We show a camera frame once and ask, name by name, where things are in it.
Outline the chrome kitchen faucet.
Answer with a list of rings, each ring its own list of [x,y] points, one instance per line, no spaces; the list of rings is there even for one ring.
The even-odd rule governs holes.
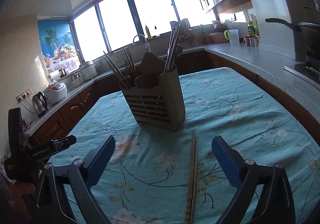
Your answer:
[[[151,46],[150,46],[148,40],[146,39],[146,37],[144,35],[142,35],[140,33],[133,38],[132,44],[135,45],[135,44],[139,44],[139,43],[144,43],[146,51],[151,52]]]

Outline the steel electric kettle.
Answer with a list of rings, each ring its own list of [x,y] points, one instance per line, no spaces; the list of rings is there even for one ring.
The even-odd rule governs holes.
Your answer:
[[[48,103],[43,92],[38,92],[32,97],[33,108],[39,118],[48,112]]]

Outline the white red rice cooker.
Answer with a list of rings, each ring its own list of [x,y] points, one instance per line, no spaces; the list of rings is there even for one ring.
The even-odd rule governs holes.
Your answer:
[[[63,100],[67,96],[67,93],[67,86],[63,82],[51,84],[44,90],[44,94],[50,106]]]

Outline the teal floral tablecloth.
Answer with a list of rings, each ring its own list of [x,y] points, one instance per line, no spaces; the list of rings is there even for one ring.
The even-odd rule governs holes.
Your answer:
[[[191,137],[197,137],[195,223],[215,223],[236,188],[213,152],[221,136],[243,158],[285,167],[302,223],[319,201],[319,145],[270,95],[230,68],[182,75],[185,121],[178,131],[134,119],[121,92],[104,96],[73,128],[76,143],[50,159],[84,158],[106,137],[116,148],[91,191],[112,223],[183,223]]]

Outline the white round cooker pot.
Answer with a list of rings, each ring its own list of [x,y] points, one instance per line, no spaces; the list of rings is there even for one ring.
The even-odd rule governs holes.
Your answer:
[[[91,80],[92,78],[95,78],[98,75],[93,61],[87,61],[80,64],[79,69],[84,82]]]

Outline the fruit poster window blind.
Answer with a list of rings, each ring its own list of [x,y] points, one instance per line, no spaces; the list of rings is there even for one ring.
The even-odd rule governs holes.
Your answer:
[[[46,19],[37,22],[44,64],[48,73],[63,68],[67,72],[79,69],[80,59],[66,19]]]

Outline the brown wooden utensil holder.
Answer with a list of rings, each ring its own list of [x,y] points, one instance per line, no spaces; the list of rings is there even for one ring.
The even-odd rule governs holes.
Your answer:
[[[176,131],[185,120],[185,106],[177,68],[165,73],[165,63],[146,52],[133,86],[126,89],[120,84],[120,89],[137,122]]]

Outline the gas stove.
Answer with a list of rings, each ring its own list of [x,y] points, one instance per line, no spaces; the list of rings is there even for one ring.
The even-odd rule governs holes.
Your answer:
[[[284,66],[284,69],[319,89],[319,54],[308,51],[304,63]]]

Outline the yellow bottle on windowsill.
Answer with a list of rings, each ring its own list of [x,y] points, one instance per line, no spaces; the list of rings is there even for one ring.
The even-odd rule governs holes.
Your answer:
[[[150,33],[150,30],[149,30],[149,27],[147,25],[145,25],[145,31],[146,31],[146,34],[147,34],[147,38],[148,39],[153,39],[151,33]]]

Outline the green yellow bottle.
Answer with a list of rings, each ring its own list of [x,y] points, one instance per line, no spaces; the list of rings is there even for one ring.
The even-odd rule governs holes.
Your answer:
[[[250,37],[255,37],[256,31],[255,31],[254,23],[251,20],[248,21],[247,23],[247,30],[248,30],[248,35]]]

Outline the pink plastic basin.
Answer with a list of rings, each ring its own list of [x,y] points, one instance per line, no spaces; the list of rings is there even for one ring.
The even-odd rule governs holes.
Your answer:
[[[227,30],[227,26],[225,24],[215,24],[213,32],[209,34],[209,38],[213,43],[223,43],[228,42],[225,38],[224,32]]]

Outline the dish drying rack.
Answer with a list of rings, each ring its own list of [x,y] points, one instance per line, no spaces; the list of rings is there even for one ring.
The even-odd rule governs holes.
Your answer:
[[[180,32],[177,43],[182,47],[197,45],[195,32],[191,28],[187,18],[184,18],[180,21]]]

